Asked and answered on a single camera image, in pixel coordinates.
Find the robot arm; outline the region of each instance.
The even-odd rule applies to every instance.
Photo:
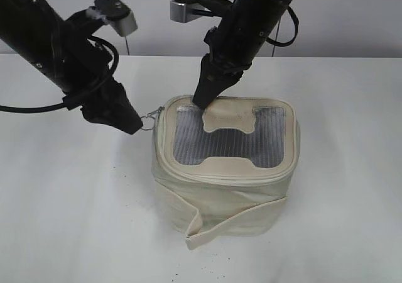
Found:
[[[131,10],[120,0],[95,0],[94,6],[64,21],[45,0],[0,0],[0,38],[64,92],[63,103],[45,108],[0,111],[38,113],[81,106],[84,118],[133,134],[142,127],[123,86],[113,79],[118,52],[92,36],[103,25],[119,35],[136,30]]]
[[[186,23],[201,16],[222,17],[205,36],[209,45],[201,61],[200,80],[193,103],[205,109],[222,91],[236,84],[288,9],[297,31],[292,0],[174,0],[171,19]]]

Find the fabric bag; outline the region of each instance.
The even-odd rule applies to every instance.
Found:
[[[286,202],[299,156],[293,108],[282,101],[220,97],[205,111],[175,97],[156,118],[156,193],[189,249],[219,235],[259,235]]]

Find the gray mesh panel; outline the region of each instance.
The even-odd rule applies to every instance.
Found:
[[[202,110],[195,107],[177,111],[173,155],[183,165],[199,165],[208,157],[243,157],[256,167],[273,168],[283,160],[285,110],[266,107],[254,110],[254,132],[222,128],[204,131]]]

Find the table surface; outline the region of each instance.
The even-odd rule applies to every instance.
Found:
[[[191,94],[200,58],[122,57],[141,114]],[[80,111],[0,114],[0,282],[401,282],[402,59],[258,58],[225,94],[284,99],[301,155],[289,201],[258,237],[194,251],[161,219],[151,133]],[[0,55],[0,103],[59,103],[17,55]]]

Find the metal ring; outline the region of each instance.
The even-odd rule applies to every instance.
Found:
[[[141,119],[144,119],[144,118],[152,118],[153,119],[153,126],[152,126],[152,128],[141,128],[141,130],[143,130],[143,131],[152,131],[154,129],[154,127],[155,127],[156,118],[154,116],[152,116],[152,115],[143,115],[141,117]]]

